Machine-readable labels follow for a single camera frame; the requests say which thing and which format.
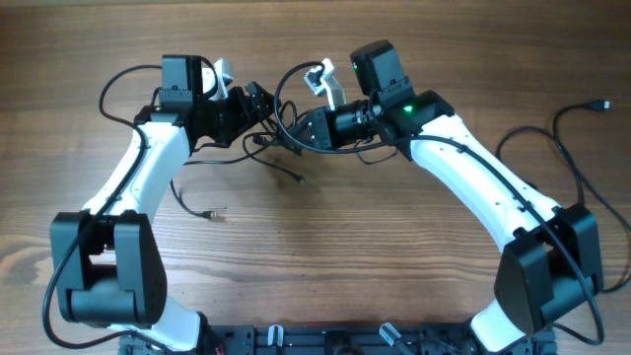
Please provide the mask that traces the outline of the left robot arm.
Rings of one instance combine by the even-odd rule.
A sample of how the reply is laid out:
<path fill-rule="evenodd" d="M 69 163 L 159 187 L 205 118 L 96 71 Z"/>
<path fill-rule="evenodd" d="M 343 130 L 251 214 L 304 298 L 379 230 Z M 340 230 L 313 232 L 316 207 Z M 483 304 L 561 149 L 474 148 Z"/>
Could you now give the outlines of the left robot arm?
<path fill-rule="evenodd" d="M 200 353 L 205 318 L 169 297 L 166 270 L 152 230 L 171 181 L 196 142 L 209 137 L 222 148 L 269 117 L 272 94 L 251 82 L 226 96 L 159 89 L 130 125 L 132 141 L 102 189 L 78 212 L 60 212 L 50 226 L 54 272 L 42 304 L 44 331 L 52 330 L 51 302 L 68 322 L 135 338 L 164 354 Z"/>

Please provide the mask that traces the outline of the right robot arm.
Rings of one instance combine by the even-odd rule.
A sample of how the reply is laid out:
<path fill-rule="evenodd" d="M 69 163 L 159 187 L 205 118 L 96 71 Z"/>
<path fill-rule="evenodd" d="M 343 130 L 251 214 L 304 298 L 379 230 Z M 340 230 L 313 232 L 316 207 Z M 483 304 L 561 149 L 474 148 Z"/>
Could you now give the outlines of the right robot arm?
<path fill-rule="evenodd" d="M 494 299 L 469 323 L 485 352 L 500 353 L 581 304 L 596 304 L 603 280 L 595 216 L 582 204 L 563 208 L 517 177 L 435 92 L 317 108 L 289 134 L 302 148 L 330 154 L 379 136 L 478 218 L 501 254 Z"/>

